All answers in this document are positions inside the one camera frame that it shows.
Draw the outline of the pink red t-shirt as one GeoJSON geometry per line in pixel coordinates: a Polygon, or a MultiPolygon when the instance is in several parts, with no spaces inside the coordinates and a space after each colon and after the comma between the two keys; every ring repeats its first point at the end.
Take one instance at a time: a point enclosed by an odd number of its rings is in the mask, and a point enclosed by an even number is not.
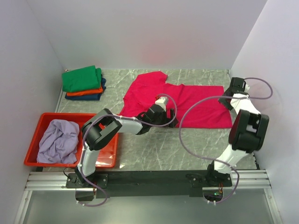
{"type": "Polygon", "coordinates": [[[130,85],[123,101],[120,115],[133,117],[146,112],[156,101],[158,94],[164,93],[172,98],[167,109],[177,108],[177,119],[183,128],[231,128],[229,110],[217,99],[207,100],[196,107],[193,105],[211,96],[220,96],[224,88],[219,85],[174,85],[166,82],[168,76],[155,71],[137,76],[130,85]]]}

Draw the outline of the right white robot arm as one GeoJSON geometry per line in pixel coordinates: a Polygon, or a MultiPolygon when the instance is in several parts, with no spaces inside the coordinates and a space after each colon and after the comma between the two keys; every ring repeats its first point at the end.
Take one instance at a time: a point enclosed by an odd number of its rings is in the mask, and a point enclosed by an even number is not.
{"type": "Polygon", "coordinates": [[[210,186],[230,186],[230,167],[260,150],[263,145],[270,119],[254,107],[248,90],[245,79],[233,77],[223,94],[227,98],[218,100],[227,109],[236,112],[236,119],[229,133],[227,148],[216,161],[208,165],[205,181],[210,186]]]}

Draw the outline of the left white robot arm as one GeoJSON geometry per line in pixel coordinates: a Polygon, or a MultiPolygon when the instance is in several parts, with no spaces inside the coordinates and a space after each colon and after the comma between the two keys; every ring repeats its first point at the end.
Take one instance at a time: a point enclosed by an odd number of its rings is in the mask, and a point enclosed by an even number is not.
{"type": "Polygon", "coordinates": [[[177,108],[170,109],[170,117],[167,117],[166,105],[153,104],[146,112],[136,117],[124,117],[113,114],[105,108],[88,120],[81,128],[82,154],[75,168],[77,182],[87,188],[93,183],[95,163],[100,150],[102,150],[118,133],[131,133],[142,135],[151,127],[175,127],[177,108]]]}

